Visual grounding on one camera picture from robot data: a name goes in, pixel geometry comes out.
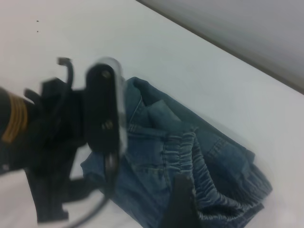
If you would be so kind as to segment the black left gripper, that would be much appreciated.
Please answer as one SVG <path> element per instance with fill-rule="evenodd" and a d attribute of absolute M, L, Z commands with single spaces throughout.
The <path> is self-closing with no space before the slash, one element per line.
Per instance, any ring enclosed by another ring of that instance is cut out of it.
<path fill-rule="evenodd" d="M 24 96 L 34 103 L 26 132 L 25 170 L 71 169 L 78 148 L 85 145 L 82 95 L 82 90 L 73 90 L 58 78 L 43 82 L 40 94 L 25 89 Z M 88 178 L 70 179 L 70 173 L 58 174 L 51 182 L 52 215 L 65 215 L 64 203 L 83 200 L 95 190 Z"/>

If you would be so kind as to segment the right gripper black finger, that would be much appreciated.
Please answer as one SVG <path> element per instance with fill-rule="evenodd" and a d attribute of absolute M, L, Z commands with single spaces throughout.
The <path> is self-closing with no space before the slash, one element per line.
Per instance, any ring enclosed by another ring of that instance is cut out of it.
<path fill-rule="evenodd" d="M 173 190 L 165 211 L 166 228 L 200 228 L 194 202 L 193 183 L 185 175 L 174 178 Z"/>

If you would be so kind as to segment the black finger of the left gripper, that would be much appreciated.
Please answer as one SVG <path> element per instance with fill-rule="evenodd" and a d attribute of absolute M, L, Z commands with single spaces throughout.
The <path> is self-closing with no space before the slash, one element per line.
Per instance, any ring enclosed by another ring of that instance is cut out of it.
<path fill-rule="evenodd" d="M 29 170 L 28 184 L 35 204 L 37 222 L 48 222 L 50 217 L 50 202 L 47 178 L 35 171 Z"/>

